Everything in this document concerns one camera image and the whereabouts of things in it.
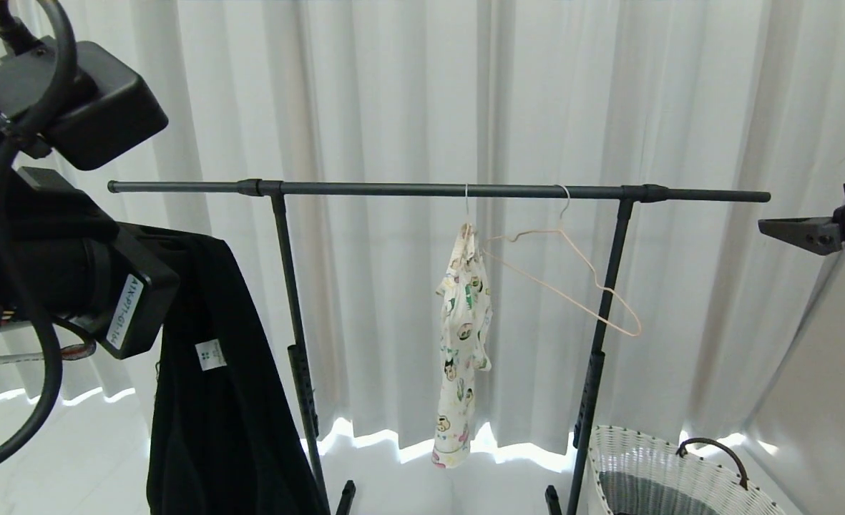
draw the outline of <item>rack foot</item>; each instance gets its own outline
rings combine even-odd
[[[559,506],[559,494],[556,493],[555,486],[547,486],[543,498],[546,499],[546,508],[549,509],[550,515],[562,515],[562,508]]]
[[[353,508],[353,499],[355,498],[356,483],[350,479],[346,482],[346,486],[343,487],[343,496],[340,497],[340,506],[337,506],[336,515],[349,515],[350,509]]]

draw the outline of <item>curtain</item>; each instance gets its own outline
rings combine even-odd
[[[599,423],[718,437],[750,413],[824,260],[759,235],[759,218],[827,215],[845,182],[845,2],[499,1],[65,3],[147,80],[170,126],[95,172],[56,167],[116,219],[206,232],[235,251],[288,377],[288,304],[268,199],[111,195],[108,180],[355,180],[770,190],[767,205],[638,205],[618,291],[638,338],[607,332]],[[36,33],[42,13],[13,3]],[[565,201],[470,199],[482,237],[555,227]],[[288,197],[321,433],[431,438],[436,284],[463,199]],[[616,202],[563,225],[601,275]],[[490,250],[588,306],[591,273],[559,238]],[[564,453],[595,319],[488,263],[494,369],[481,421],[500,446]],[[614,321],[629,326],[621,306]],[[32,348],[11,333],[7,348]],[[70,391],[133,385],[157,350],[69,364]],[[0,391],[39,390],[33,365]]]

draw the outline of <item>cartoon print shirt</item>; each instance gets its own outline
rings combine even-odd
[[[470,456],[477,403],[475,371],[488,371],[485,339],[492,320],[491,291],[474,226],[461,227],[448,271],[436,294],[441,304],[441,395],[435,426],[435,466],[453,469]]]

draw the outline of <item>laundry basket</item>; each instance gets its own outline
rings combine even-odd
[[[730,454],[739,473],[689,454],[686,446],[691,443],[719,447]],[[596,426],[590,456],[598,496],[590,502],[592,514],[785,514],[747,479],[737,454],[714,440],[690,438],[677,447],[639,431]]]

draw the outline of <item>garment rack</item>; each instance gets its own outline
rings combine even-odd
[[[292,254],[291,240],[288,234],[288,218],[285,215],[286,195],[360,195],[360,196],[405,196],[405,197],[492,197],[492,198],[527,198],[527,199],[597,199],[617,200],[619,210],[610,258],[606,268],[606,278],[600,303],[599,316],[609,319],[612,307],[612,293],[622,261],[622,249],[625,247],[625,233],[632,218],[632,208],[636,202],[663,201],[707,201],[707,202],[768,202],[768,192],[740,192],[740,190],[678,190],[658,185],[636,186],[560,186],[552,185],[423,185],[423,183],[366,183],[366,182],[283,182],[282,180],[246,179],[238,182],[116,182],[108,183],[108,190],[122,192],[201,192],[201,193],[240,193],[252,197],[270,197],[275,215],[275,228],[278,233],[279,250],[282,254],[282,269],[285,274],[285,291],[291,311],[295,345],[289,346],[288,357],[292,366],[292,375],[298,395],[298,407],[304,424],[305,437],[308,440],[308,459],[311,470],[321,495],[321,505],[330,513],[327,488],[323,479],[321,455],[318,452],[317,439],[318,415],[314,407],[311,370],[308,366],[308,351],[305,346],[304,322],[301,318],[301,304],[298,302],[298,285],[295,283],[295,258]],[[582,403],[574,427],[577,449],[575,469],[572,475],[572,492],[569,495],[566,515],[575,515],[578,509],[582,480],[585,477],[588,446],[595,417],[597,395],[600,391],[603,372],[603,339],[606,336],[606,323],[597,322],[591,356],[582,391]],[[356,484],[351,480],[343,488],[336,515],[347,515],[356,496]],[[553,485],[544,492],[547,510],[550,515],[562,515],[559,495]]]

